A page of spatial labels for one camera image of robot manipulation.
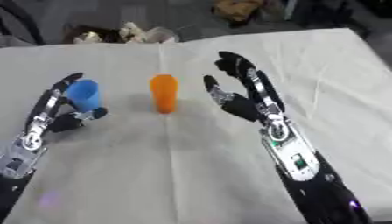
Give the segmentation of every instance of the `gray floor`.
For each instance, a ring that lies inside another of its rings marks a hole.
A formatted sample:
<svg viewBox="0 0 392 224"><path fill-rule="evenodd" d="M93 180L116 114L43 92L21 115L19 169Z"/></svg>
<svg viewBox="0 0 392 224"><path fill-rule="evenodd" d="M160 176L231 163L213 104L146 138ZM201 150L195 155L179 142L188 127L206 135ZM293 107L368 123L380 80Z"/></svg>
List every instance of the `gray floor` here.
<svg viewBox="0 0 392 224"><path fill-rule="evenodd" d="M15 0L36 19L45 40L59 43L64 27L95 25L118 28L126 21L134 21L144 29L165 26L174 30L182 41L204 39L228 34L281 32L299 30L292 23L265 23L261 19L240 29L227 24L210 13L214 0ZM380 19L356 0L351 0L354 16L369 25L373 35L368 43L392 65L392 19ZM12 30L26 37L19 24L7 17Z"/></svg>

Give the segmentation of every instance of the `blue cup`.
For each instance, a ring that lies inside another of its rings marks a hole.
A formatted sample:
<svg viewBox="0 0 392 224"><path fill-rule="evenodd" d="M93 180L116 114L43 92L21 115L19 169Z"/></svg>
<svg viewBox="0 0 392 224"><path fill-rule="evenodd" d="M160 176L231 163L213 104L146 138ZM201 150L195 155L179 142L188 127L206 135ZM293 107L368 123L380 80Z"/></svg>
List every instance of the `blue cup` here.
<svg viewBox="0 0 392 224"><path fill-rule="evenodd" d="M66 97L72 100L82 113L101 106L98 83L93 80L77 80L66 90Z"/></svg>

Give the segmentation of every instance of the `mechanical hand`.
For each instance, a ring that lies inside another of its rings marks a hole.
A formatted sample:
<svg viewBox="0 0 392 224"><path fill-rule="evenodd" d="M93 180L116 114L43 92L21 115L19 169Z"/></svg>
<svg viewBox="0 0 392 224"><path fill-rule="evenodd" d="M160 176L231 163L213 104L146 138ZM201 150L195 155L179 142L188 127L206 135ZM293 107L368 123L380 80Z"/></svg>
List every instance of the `mechanical hand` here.
<svg viewBox="0 0 392 224"><path fill-rule="evenodd" d="M248 98L224 92L216 79L204 77L207 92L230 114L262 127L262 144L299 212L310 224L370 224L361 203L346 188L340 175L284 114L284 104L267 75L242 56L219 52L215 65L238 79Z"/></svg>
<svg viewBox="0 0 392 224"><path fill-rule="evenodd" d="M71 74L40 96L26 119L22 133L0 154L0 175L21 179L33 172L39 158L47 150L43 137L48 130L61 132L78 129L83 126L83 121L99 119L107 114L105 108L96 108L84 114L76 111L57 116L60 107L65 104L77 110L63 94L81 77L82 73Z"/></svg>

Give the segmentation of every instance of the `white sheet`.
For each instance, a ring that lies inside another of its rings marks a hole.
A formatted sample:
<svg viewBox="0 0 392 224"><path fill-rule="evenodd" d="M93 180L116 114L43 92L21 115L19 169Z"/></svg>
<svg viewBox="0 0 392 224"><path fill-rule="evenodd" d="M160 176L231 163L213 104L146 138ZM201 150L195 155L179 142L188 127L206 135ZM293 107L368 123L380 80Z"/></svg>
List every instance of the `white sheet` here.
<svg viewBox="0 0 392 224"><path fill-rule="evenodd" d="M351 31L241 35L164 45L0 50L0 140L17 134L44 88L72 72L99 82L109 115L53 136L6 223L303 223L260 144L258 125L221 111L203 74L239 53L276 86L288 114L369 214L392 219L392 73ZM148 80L179 79L178 111L159 115Z"/></svg>

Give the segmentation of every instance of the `orange cup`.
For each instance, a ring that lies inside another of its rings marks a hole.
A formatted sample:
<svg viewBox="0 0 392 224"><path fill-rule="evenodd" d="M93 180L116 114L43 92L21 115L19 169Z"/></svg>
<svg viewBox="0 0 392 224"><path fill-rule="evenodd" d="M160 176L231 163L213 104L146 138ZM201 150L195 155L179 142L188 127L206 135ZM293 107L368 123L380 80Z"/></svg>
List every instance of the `orange cup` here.
<svg viewBox="0 0 392 224"><path fill-rule="evenodd" d="M177 79L169 74L159 74L150 80L150 90L159 113L169 114L176 110L178 89Z"/></svg>

